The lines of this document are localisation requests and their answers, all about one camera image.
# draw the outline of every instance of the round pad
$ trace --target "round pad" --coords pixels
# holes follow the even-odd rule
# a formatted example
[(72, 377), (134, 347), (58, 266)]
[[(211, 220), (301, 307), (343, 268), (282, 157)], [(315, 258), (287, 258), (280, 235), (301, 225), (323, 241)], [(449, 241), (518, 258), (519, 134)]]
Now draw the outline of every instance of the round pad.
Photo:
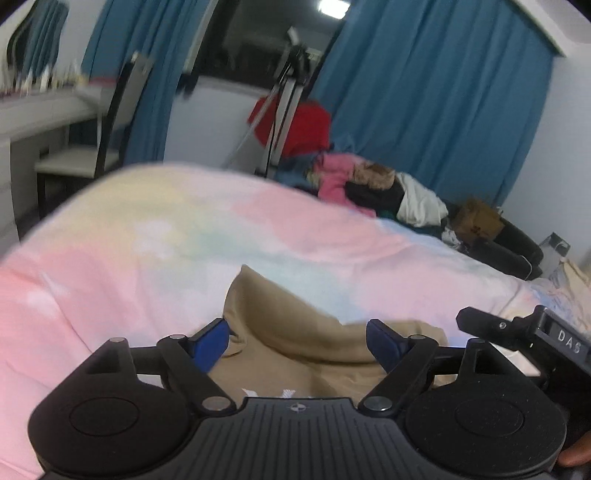
[(533, 384), (479, 375), (419, 396), (409, 407), (411, 441), (460, 475), (510, 478), (552, 466), (566, 436), (560, 410)]
[(70, 415), (72, 426), (93, 437), (109, 437), (129, 430), (138, 420), (139, 410), (122, 398), (93, 398), (78, 405)]
[(42, 465), (71, 477), (132, 475), (169, 458), (186, 440), (182, 398), (128, 378), (65, 382), (33, 412), (29, 438)]

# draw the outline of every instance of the chair backrest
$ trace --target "chair backrest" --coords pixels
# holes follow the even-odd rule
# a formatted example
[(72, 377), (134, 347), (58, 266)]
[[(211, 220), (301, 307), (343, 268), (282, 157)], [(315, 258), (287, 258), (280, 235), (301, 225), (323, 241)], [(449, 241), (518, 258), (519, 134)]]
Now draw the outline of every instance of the chair backrest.
[(103, 119), (95, 177), (105, 171), (105, 160), (113, 132), (131, 127), (153, 66), (152, 60), (139, 53), (134, 53), (132, 59), (123, 66), (109, 112)]

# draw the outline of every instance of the finger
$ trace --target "finger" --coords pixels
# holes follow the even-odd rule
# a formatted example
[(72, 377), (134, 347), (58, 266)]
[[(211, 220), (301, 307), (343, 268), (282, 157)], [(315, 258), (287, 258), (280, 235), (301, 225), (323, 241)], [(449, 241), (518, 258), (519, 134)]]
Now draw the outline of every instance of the finger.
[(558, 464), (565, 467), (584, 465), (591, 462), (591, 432), (587, 432), (571, 448), (558, 456)]

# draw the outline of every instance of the white cloth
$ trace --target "white cloth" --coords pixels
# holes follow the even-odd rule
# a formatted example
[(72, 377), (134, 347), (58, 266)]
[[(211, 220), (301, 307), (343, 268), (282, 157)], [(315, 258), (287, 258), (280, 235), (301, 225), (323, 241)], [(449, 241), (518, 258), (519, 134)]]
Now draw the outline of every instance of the white cloth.
[(456, 233), (448, 226), (445, 227), (445, 230), (441, 234), (441, 241), (454, 250), (459, 250), (462, 246), (462, 242), (459, 241)]
[(396, 178), (405, 191), (397, 218), (407, 225), (422, 227), (441, 225), (447, 215), (447, 207), (428, 188), (421, 185), (408, 173), (396, 173)]

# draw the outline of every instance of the pink blanket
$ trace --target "pink blanket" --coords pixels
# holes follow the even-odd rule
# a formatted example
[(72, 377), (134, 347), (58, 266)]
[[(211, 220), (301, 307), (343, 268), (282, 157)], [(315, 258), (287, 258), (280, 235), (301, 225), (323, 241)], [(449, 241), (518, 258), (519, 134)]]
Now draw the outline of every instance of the pink blanket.
[(0, 478), (41, 474), (27, 420), (114, 336), (153, 345), (222, 312), (242, 264), (343, 323), (417, 319), (467, 336), (457, 312), (513, 318), (539, 302), (507, 277), (394, 222), (273, 182), (193, 167), (98, 182), (0, 266)]

